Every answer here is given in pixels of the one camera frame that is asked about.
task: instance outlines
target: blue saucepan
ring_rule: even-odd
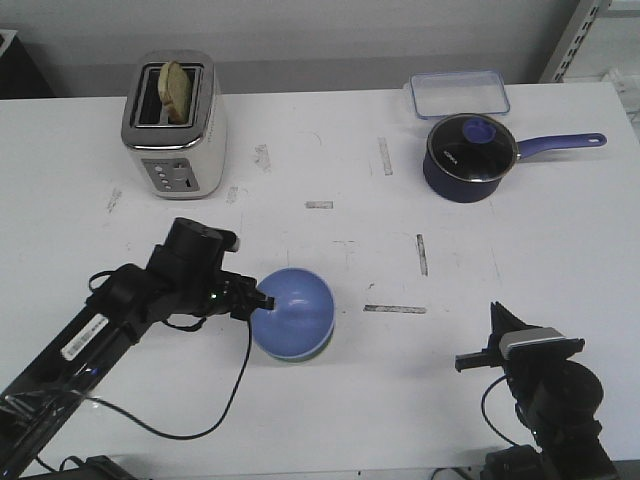
[[[422,171],[427,183],[454,202],[477,202],[495,191],[521,158],[544,150],[600,147],[601,133],[556,135],[516,142],[511,132],[485,115],[461,113],[440,120],[429,133]]]

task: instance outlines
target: table surface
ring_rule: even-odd
[[[91,274],[144,265],[177,216],[238,233],[242,246],[225,269],[260,279],[308,268],[336,302],[335,334],[315,359],[292,365],[254,349],[210,436],[164,440],[85,402],[43,459],[104,454],[153,478],[483,463],[507,446],[479,409],[501,372],[460,374],[453,360],[486,345],[495,300],[525,322],[586,339],[575,360],[605,388],[602,443],[613,459],[637,457],[637,139],[608,85],[507,93],[512,108],[501,121],[516,139],[602,132],[609,142],[541,153],[491,197],[456,204],[424,181],[430,124],[415,118],[405,91],[228,95],[219,188],[171,201],[146,189],[120,141],[124,98],[0,102],[0,384],[81,309]],[[426,313],[364,311],[368,304]],[[162,430],[203,430],[227,401],[246,334],[228,316],[193,334],[155,325],[95,394]],[[505,386],[488,413],[531,443]]]

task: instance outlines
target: toaster slot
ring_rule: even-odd
[[[189,104],[189,119],[187,123],[172,123],[167,112],[162,108],[162,102],[158,96],[158,78],[160,77],[162,64],[158,63],[146,65],[144,68],[132,122],[134,127],[188,128],[193,126],[203,66],[199,64],[181,64],[181,66],[189,80],[191,80],[191,102]]]

